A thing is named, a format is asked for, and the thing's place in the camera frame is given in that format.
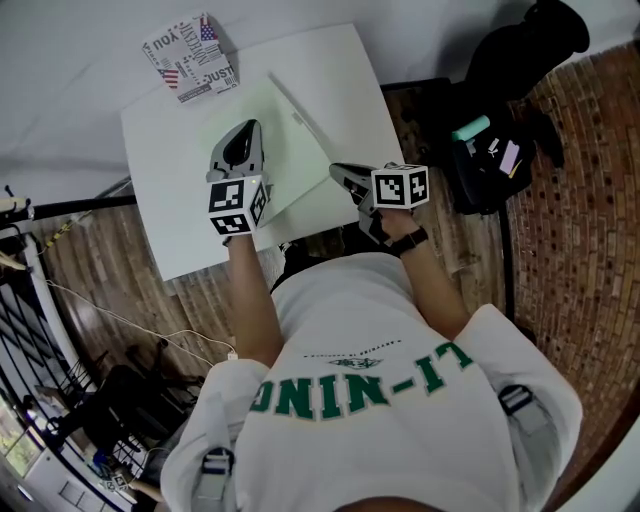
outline white cable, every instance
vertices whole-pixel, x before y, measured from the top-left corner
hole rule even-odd
[[[78,299],[86,302],[87,304],[89,304],[90,306],[94,307],[95,309],[97,309],[98,311],[104,313],[107,316],[110,316],[111,318],[114,318],[115,320],[118,320],[119,322],[122,322],[126,325],[129,325],[130,327],[135,327],[136,329],[139,329],[141,331],[146,332],[147,334],[151,334],[153,336],[157,336],[158,338],[162,338],[162,339],[166,339],[169,343],[171,343],[174,347],[179,348],[180,350],[182,350],[183,352],[186,352],[189,355],[192,355],[193,357],[195,357],[196,359],[200,359],[201,361],[204,361],[205,363],[207,363],[209,366],[213,366],[213,363],[211,361],[208,361],[207,359],[205,359],[204,357],[200,357],[199,355],[194,354],[193,352],[190,352],[189,350],[187,350],[184,347],[181,347],[180,345],[178,345],[176,342],[170,340],[169,338],[172,336],[177,336],[178,334],[183,334],[183,333],[187,333],[190,332],[192,334],[195,334],[196,336],[203,338],[207,341],[210,341],[212,343],[219,343],[220,345],[224,345],[227,348],[229,348],[229,350],[231,351],[232,354],[236,353],[236,349],[233,347],[233,345],[231,345],[230,343],[227,343],[226,341],[220,341],[220,340],[214,340],[211,338],[207,338],[204,334],[200,334],[199,332],[196,331],[192,331],[191,329],[183,329],[181,331],[178,332],[174,332],[172,334],[160,334],[154,331],[150,331],[149,329],[145,329],[144,327],[139,326],[138,324],[133,323],[131,320],[127,320],[126,318],[114,313],[113,311],[106,309],[106,308],[102,308],[100,306],[97,306],[96,304],[94,304],[93,302],[91,302],[89,299],[84,298],[82,295],[80,295],[78,292],[74,292],[73,290],[70,290],[69,288],[62,286],[58,283],[53,282],[51,279],[42,279],[40,276],[37,276],[35,274],[31,274],[33,277],[40,279],[41,281],[44,281],[47,285],[51,286],[52,288],[58,288],[60,290],[64,290],[68,293],[70,293],[71,295],[73,295],[74,297],[77,297]]]
[[[164,446],[156,446],[155,448],[151,448],[151,450],[149,450],[145,456],[144,459],[142,459],[142,464],[140,464],[140,467],[144,470],[144,465],[147,463],[147,459],[149,458],[149,455],[151,454],[152,451],[154,450],[163,450],[167,453],[171,453],[171,450],[169,450],[168,448],[165,448]]]

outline black and white marker cube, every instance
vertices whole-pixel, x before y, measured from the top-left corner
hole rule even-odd
[[[376,208],[410,209],[429,200],[429,169],[423,165],[394,165],[371,172]]]
[[[253,233],[269,202],[263,176],[215,181],[208,184],[209,219],[221,236]]]

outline white wall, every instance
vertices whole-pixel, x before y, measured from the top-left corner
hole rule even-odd
[[[558,512],[636,512],[640,496],[640,420],[611,457]]]
[[[22,486],[32,498],[32,501],[26,499],[19,491],[18,486]],[[27,484],[20,475],[16,473],[7,459],[0,456],[0,499],[6,503],[13,512],[47,512],[46,508],[40,500],[34,496],[33,489]]]
[[[161,86],[140,42],[205,8],[226,50],[354,22],[381,83],[461,76],[491,28],[528,0],[5,0],[0,185],[36,204],[93,196],[127,174],[119,110]],[[593,47],[628,40],[634,0],[569,0]]]

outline american flag print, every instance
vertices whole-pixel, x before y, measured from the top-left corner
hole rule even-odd
[[[214,41],[215,39],[218,39],[207,16],[202,16],[200,18],[200,39],[203,41]]]
[[[178,88],[178,70],[177,69],[159,69],[160,75],[164,79],[165,83],[171,89]]]

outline white t-shirt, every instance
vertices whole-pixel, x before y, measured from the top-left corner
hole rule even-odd
[[[513,383],[536,394],[557,432],[554,477],[567,465],[580,402],[492,306],[450,343],[415,308],[400,260],[384,254],[315,266],[285,281],[273,299],[285,347],[270,370],[242,360],[211,370],[191,437],[183,436],[163,471],[174,512],[190,509],[194,486],[176,473],[199,467],[207,442],[217,442],[203,419],[212,396],[224,403],[232,446],[239,431],[235,493],[247,512],[331,512],[379,496],[447,512],[527,508],[496,394]],[[181,454],[198,435],[207,439],[200,451]]]

